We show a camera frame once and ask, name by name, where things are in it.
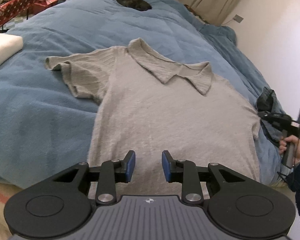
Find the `red tablecloth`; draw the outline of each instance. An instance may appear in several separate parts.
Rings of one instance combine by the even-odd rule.
[[[0,27],[39,0],[11,0],[0,4]]]

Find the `metal pivot screw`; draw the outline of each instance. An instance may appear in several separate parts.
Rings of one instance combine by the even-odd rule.
[[[190,194],[186,195],[186,200],[191,201],[191,202],[199,201],[200,199],[201,199],[201,196],[197,193],[190,193]]]
[[[111,200],[113,200],[113,196],[111,194],[101,194],[98,196],[98,200],[101,202],[109,202]]]

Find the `blue comforter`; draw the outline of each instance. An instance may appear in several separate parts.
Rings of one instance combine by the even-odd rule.
[[[25,188],[87,159],[98,107],[74,98],[61,74],[44,68],[47,56],[126,46],[141,37],[172,60],[210,61],[214,73],[255,104],[265,81],[238,52],[231,29],[203,25],[175,0],[146,1],[153,9],[139,12],[115,0],[67,0],[9,31],[23,37],[24,48],[0,66],[1,182]],[[269,184],[280,169],[277,149],[262,130],[255,143],[260,181]]]

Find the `wall outlet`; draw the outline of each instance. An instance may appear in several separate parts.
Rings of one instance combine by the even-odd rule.
[[[237,14],[233,17],[233,19],[238,23],[242,22],[242,20],[243,20],[243,18]]]

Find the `gray gripper base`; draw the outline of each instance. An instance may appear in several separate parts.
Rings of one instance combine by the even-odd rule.
[[[235,240],[216,228],[199,207],[177,196],[123,196],[99,207],[91,220],[61,240]],[[14,235],[10,240],[23,240]]]

